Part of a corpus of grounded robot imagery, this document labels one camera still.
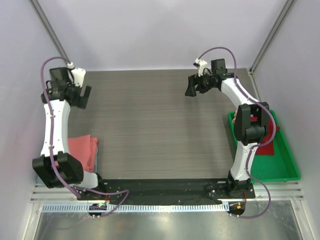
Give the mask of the salmon pink t shirt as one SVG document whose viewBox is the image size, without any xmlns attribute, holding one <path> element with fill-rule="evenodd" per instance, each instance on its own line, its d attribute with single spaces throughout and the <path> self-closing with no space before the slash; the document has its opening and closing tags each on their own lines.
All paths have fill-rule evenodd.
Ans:
<svg viewBox="0 0 320 240">
<path fill-rule="evenodd" d="M 78 160 L 84 171 L 94 173 L 94 161 L 96 147 L 99 145 L 97 137 L 92 135 L 83 135 L 78 137 L 67 138 L 68 149 L 62 150 L 62 153 L 67 153 Z"/>
</svg>

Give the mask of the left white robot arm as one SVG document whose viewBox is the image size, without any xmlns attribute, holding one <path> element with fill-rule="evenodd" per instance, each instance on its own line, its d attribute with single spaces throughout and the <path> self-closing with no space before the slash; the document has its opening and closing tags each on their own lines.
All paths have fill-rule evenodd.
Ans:
<svg viewBox="0 0 320 240">
<path fill-rule="evenodd" d="M 68 121 L 72 107 L 85 109 L 91 87 L 83 87 L 86 71 L 69 63 L 66 67 L 51 68 L 50 80 L 44 84 L 41 94 L 45 111 L 45 136 L 38 158 L 32 160 L 32 168 L 47 188 L 63 188 L 66 185 L 88 189 L 95 200 L 106 195 L 106 187 L 99 174 L 89 172 L 79 159 L 70 153 Z"/>
</svg>

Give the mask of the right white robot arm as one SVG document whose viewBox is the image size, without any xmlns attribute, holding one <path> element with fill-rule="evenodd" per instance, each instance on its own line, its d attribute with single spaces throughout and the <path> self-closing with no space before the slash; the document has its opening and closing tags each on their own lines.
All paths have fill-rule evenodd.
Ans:
<svg viewBox="0 0 320 240">
<path fill-rule="evenodd" d="M 259 102 L 241 85 L 234 73 L 226 69 L 224 59 L 211 61 L 211 68 L 202 59 L 196 59 L 194 66 L 198 72 L 188 77 L 187 97 L 204 94 L 213 88 L 224 93 L 237 108 L 233 124 L 234 137 L 237 140 L 233 165 L 222 183 L 210 183 L 206 186 L 212 199 L 227 196 L 241 198 L 251 190 L 251 168 L 258 145 L 268 135 L 270 112 L 266 102 Z"/>
</svg>

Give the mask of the light pink t shirt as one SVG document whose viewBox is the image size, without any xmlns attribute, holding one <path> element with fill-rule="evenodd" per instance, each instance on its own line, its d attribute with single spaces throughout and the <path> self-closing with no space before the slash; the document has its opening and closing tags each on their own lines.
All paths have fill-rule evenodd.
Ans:
<svg viewBox="0 0 320 240">
<path fill-rule="evenodd" d="M 236 110 L 236 111 L 234 112 L 234 116 L 233 116 L 233 119 L 232 119 L 233 125 L 234 125 L 235 122 L 236 122 L 237 113 L 238 113 L 238 111 Z"/>
</svg>

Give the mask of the folded blue t shirt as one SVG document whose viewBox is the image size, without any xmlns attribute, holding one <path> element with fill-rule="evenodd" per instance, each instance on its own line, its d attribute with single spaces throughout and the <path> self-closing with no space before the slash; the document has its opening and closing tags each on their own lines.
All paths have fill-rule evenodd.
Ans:
<svg viewBox="0 0 320 240">
<path fill-rule="evenodd" d="M 95 155 L 94 155 L 94 168 L 93 168 L 94 173 L 96 173 L 98 171 L 98 152 L 99 152 L 99 147 L 97 146 L 96 150 L 95 150 Z M 36 183 L 42 184 L 42 185 L 44 184 L 43 181 L 39 177 L 37 177 Z"/>
</svg>

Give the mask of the green plastic bin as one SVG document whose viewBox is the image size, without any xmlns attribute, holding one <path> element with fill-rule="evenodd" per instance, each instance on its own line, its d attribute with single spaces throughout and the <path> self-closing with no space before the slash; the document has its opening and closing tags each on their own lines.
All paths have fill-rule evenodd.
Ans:
<svg viewBox="0 0 320 240">
<path fill-rule="evenodd" d="M 301 179 L 291 149 L 282 129 L 272 140 L 274 154 L 255 154 L 250 174 L 262 182 L 288 182 Z"/>
</svg>

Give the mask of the left aluminium frame post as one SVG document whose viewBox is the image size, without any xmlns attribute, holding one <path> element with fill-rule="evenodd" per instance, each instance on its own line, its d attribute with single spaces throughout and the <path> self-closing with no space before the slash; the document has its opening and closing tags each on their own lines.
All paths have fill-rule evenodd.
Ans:
<svg viewBox="0 0 320 240">
<path fill-rule="evenodd" d="M 68 63 L 69 57 L 62 46 L 54 28 L 52 27 L 47 15 L 45 14 L 40 2 L 38 0 L 28 0 L 31 7 L 33 8 L 36 16 L 38 17 L 40 23 L 42 24 L 44 30 L 46 31 L 48 37 L 50 38 L 52 44 L 54 45 L 55 49 L 57 50 L 60 57 L 65 59 L 65 62 Z"/>
</svg>

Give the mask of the aluminium frame post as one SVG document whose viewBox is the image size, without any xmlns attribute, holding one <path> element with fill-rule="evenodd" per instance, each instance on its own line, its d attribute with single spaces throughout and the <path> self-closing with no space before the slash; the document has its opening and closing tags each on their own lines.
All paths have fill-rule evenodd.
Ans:
<svg viewBox="0 0 320 240">
<path fill-rule="evenodd" d="M 52 27 L 47 15 L 45 14 L 40 2 L 38 0 L 28 0 L 31 7 L 33 8 L 36 16 L 38 17 L 40 23 L 42 24 L 44 30 L 46 31 L 48 37 L 50 38 L 52 44 L 54 45 L 55 49 L 57 50 L 60 57 L 65 59 L 65 62 L 68 63 L 69 57 L 62 46 L 54 28 Z"/>
<path fill-rule="evenodd" d="M 279 14 L 277 15 L 265 41 L 263 42 L 262 47 L 260 48 L 255 60 L 253 61 L 251 68 L 249 69 L 251 75 L 253 75 L 254 72 L 257 70 L 261 60 L 267 53 L 267 50 L 271 46 L 273 40 L 275 39 L 277 33 L 281 29 L 283 23 L 285 22 L 286 18 L 288 17 L 296 2 L 296 0 L 286 0 L 284 2 L 284 5 L 282 6 Z"/>
</svg>

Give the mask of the right aluminium frame post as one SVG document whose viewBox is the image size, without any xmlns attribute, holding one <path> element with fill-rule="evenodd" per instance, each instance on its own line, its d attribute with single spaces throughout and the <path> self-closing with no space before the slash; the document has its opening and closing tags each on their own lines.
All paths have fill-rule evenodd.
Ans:
<svg viewBox="0 0 320 240">
<path fill-rule="evenodd" d="M 296 0 L 286 0 L 284 2 L 284 5 L 282 6 L 279 14 L 277 15 L 265 41 L 263 42 L 262 47 L 260 48 L 255 60 L 253 61 L 251 68 L 249 69 L 251 75 L 253 75 L 254 72 L 257 70 L 261 60 L 267 53 L 267 50 L 271 46 L 273 40 L 275 39 L 277 33 L 281 29 L 283 23 L 285 22 L 286 18 L 288 17 L 296 2 Z"/>
</svg>

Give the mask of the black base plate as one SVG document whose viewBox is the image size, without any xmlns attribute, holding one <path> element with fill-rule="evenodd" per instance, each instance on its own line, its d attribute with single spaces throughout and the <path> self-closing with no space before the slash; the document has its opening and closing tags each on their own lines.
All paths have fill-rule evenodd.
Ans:
<svg viewBox="0 0 320 240">
<path fill-rule="evenodd" d="M 222 199 L 254 199 L 253 185 L 234 184 L 227 178 L 101 179 L 96 189 L 104 193 L 129 190 L 124 205 L 217 205 Z"/>
</svg>

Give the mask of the aluminium front rail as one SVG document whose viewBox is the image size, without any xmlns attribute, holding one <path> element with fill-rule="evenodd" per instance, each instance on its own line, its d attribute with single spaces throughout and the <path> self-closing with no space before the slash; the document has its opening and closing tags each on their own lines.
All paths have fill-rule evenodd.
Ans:
<svg viewBox="0 0 320 240">
<path fill-rule="evenodd" d="M 265 186 L 268 188 L 273 201 L 304 199 L 298 182 L 266 182 Z M 257 201 L 268 199 L 264 186 L 255 182 L 253 183 L 253 189 Z M 37 183 L 30 201 L 32 203 L 72 203 L 76 202 L 77 198 L 65 188 L 48 189 L 45 185 Z"/>
</svg>

